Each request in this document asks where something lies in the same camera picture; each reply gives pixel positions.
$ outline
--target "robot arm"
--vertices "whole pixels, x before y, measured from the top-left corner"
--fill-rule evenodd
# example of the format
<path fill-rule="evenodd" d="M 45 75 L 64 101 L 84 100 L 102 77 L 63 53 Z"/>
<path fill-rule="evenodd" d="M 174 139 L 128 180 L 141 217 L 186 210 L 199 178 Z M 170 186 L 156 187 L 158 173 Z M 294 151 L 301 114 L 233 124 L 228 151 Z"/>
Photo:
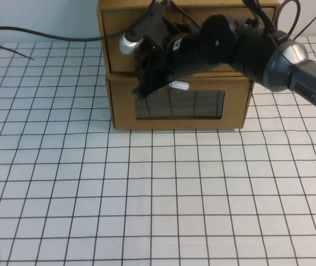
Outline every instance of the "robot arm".
<path fill-rule="evenodd" d="M 167 2 L 156 5 L 161 10 Z M 270 25 L 255 0 L 243 2 L 256 18 Z M 256 19 L 223 15 L 211 16 L 201 29 L 192 29 L 170 23 L 157 12 L 148 25 L 143 38 L 127 47 L 126 34 L 120 46 L 126 54 L 134 51 L 141 60 L 136 73 L 140 85 L 134 90 L 139 98 L 185 76 L 229 64 L 273 92 L 289 89 L 316 106 L 316 62 L 309 60 L 306 48 L 285 32 L 262 28 Z"/>

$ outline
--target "box opening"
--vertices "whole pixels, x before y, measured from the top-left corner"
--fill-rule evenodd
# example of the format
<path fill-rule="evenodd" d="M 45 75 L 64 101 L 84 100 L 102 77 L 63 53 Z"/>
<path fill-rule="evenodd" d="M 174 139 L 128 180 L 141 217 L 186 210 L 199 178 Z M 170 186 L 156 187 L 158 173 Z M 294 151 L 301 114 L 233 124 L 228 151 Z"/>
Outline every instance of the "box opening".
<path fill-rule="evenodd" d="M 225 95 L 224 90 L 159 90 L 147 99 L 135 99 L 136 119 L 220 120 L 223 115 Z"/>

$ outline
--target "white grid surface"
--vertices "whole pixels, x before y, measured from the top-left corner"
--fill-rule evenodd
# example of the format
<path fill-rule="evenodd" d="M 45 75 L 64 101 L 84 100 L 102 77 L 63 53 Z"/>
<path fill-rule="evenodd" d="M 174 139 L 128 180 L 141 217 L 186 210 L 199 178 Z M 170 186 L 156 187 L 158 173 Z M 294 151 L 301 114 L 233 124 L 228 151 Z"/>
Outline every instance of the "white grid surface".
<path fill-rule="evenodd" d="M 300 38 L 316 60 L 316 38 Z M 113 129 L 100 43 L 0 50 L 2 266 L 316 265 L 316 108 L 256 85 L 244 129 Z"/>

